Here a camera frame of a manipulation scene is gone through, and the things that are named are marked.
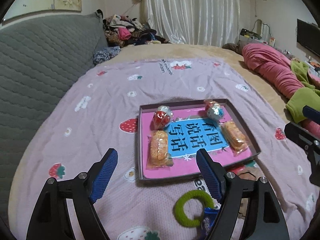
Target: wrapped candy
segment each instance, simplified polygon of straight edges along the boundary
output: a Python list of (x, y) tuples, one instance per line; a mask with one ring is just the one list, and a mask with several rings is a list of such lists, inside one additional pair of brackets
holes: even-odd
[(159, 106), (153, 116), (153, 125), (155, 130), (166, 128), (172, 117), (173, 113), (168, 106)]
[(224, 113), (219, 103), (211, 99), (205, 100), (204, 103), (205, 111), (210, 119), (219, 121), (223, 117)]
[(166, 166), (168, 159), (168, 134), (165, 131), (153, 131), (147, 168)]
[(235, 157), (248, 148), (245, 135), (239, 130), (233, 120), (221, 125), (223, 136), (229, 141), (230, 146), (236, 150)]

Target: metal screw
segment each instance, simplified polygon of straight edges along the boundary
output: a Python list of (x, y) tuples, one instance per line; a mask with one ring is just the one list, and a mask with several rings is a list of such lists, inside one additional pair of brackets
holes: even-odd
[(47, 183), (48, 183), (48, 184), (54, 183), (54, 178), (49, 178), (49, 179), (47, 180)]
[(86, 172), (81, 172), (79, 175), (78, 175), (79, 179), (85, 179), (87, 177), (87, 173)]
[(229, 171), (229, 172), (227, 173), (227, 177), (230, 178), (230, 179), (233, 179), (235, 176), (236, 176), (236, 175), (235, 175), (233, 172), (231, 172), (231, 171)]
[(267, 183), (267, 182), (268, 182), (268, 179), (267, 179), (266, 177), (261, 177), (261, 178), (260, 178), (260, 181), (261, 181), (262, 183)]

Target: pink blanket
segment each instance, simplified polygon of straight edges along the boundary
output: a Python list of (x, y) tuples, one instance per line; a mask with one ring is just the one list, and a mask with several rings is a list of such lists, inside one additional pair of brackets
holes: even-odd
[[(259, 73), (288, 99), (299, 88), (304, 87), (291, 71), (290, 60), (274, 48), (264, 44), (251, 43), (244, 46), (242, 55), (249, 69)], [(301, 125), (320, 138), (320, 126), (318, 124), (307, 119)]]
[[(175, 68), (186, 63), (190, 68)], [(49, 177), (73, 179), (100, 161), (112, 147), (118, 151), (118, 165), (105, 194), (94, 204), (109, 238), (198, 239), (196, 228), (178, 224), (172, 208), (183, 194), (197, 189), (199, 184), (191, 180), (144, 186), (136, 166), (137, 127), (132, 125), (128, 132), (123, 124), (136, 122), (141, 105), (213, 97), (228, 98), (252, 131), (261, 148), (257, 164), (276, 192), (290, 240), (300, 239), (315, 213), (319, 194), (319, 188), (309, 182), (310, 163), (296, 144), (276, 138), (275, 133), (285, 123), (270, 104), (234, 69), (214, 57), (115, 65), (107, 61), (80, 77), (41, 125), (23, 155), (16, 180), (16, 194), (21, 197), (10, 218), (15, 237), (26, 239), (33, 208)], [(182, 161), (196, 160), (190, 156)], [(73, 202), (67, 202), (76, 239), (83, 240)], [(201, 216), (203, 206), (190, 200), (184, 210), (194, 218)], [(243, 223), (243, 219), (237, 220), (232, 240), (239, 239)], [(145, 238), (149, 231), (151, 236)]]

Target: blue gripper pad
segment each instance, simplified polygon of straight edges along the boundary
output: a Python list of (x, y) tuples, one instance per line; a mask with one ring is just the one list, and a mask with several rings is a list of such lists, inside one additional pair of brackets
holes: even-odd
[(95, 203), (98, 199), (102, 198), (117, 163), (118, 153), (116, 150), (113, 150), (92, 183), (92, 193), (89, 197), (92, 203)]
[(216, 163), (217, 165), (214, 166), (218, 170), (215, 172), (212, 166), (212, 164), (215, 164), (215, 162), (212, 161), (211, 157), (205, 149), (200, 149), (197, 151), (196, 161), (211, 197), (216, 199), (220, 203), (225, 193), (226, 185), (225, 179), (223, 177), (223, 174), (225, 173), (224, 168), (221, 166), (221, 164)]

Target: gray quilted cushion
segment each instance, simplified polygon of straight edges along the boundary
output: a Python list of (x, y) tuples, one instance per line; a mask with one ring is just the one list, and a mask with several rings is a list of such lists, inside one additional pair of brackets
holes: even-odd
[(107, 46), (95, 14), (39, 17), (0, 30), (0, 216), (12, 178), (42, 122)]

